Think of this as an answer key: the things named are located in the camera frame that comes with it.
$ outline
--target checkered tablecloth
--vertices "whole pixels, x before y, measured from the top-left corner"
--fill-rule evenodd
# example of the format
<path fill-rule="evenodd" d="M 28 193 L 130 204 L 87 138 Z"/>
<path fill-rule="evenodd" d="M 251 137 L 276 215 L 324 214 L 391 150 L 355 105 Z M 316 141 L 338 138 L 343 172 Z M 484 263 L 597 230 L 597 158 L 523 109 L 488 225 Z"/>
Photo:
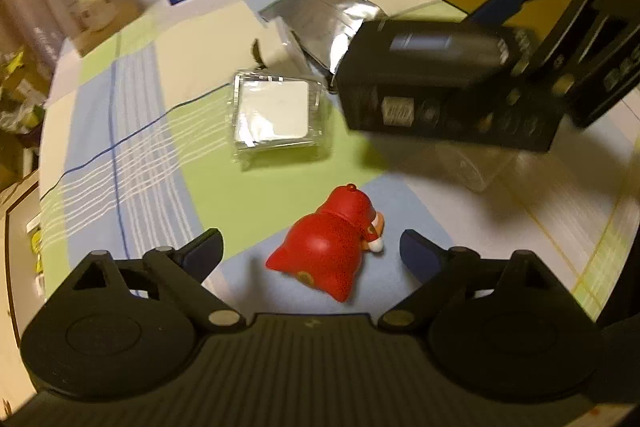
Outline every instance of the checkered tablecloth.
<path fill-rule="evenodd" d="M 67 44 L 56 70 L 40 165 L 48 293 L 90 250 L 136 258 L 216 227 L 225 260 L 205 285 L 241 312 L 376 317 L 417 287 L 398 254 L 402 230 L 415 229 L 487 257 L 534 250 L 600 312 L 640 219 L 637 92 L 585 132 L 563 126 L 551 153 L 520 155 L 480 195 L 441 175 L 433 144 L 348 132 L 337 109 L 328 159 L 242 172 L 228 143 L 228 82 L 253 63 L 257 12 L 273 0 L 142 1 L 144 15 L 85 58 Z M 463 16 L 440 0 L 371 1 L 387 14 Z M 264 260 L 346 183 L 385 214 L 386 250 L 365 255 L 341 304 Z"/>

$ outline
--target red figurine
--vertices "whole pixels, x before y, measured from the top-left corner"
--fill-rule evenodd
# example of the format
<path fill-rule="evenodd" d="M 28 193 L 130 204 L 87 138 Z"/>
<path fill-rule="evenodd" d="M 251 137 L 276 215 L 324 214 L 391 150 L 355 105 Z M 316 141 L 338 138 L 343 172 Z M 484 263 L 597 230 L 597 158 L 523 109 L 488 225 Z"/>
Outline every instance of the red figurine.
<path fill-rule="evenodd" d="M 293 224 L 266 266 L 344 302 L 360 267 L 362 252 L 382 251 L 380 234 L 384 224 L 384 216 L 355 185 L 334 188 L 314 214 Z"/>

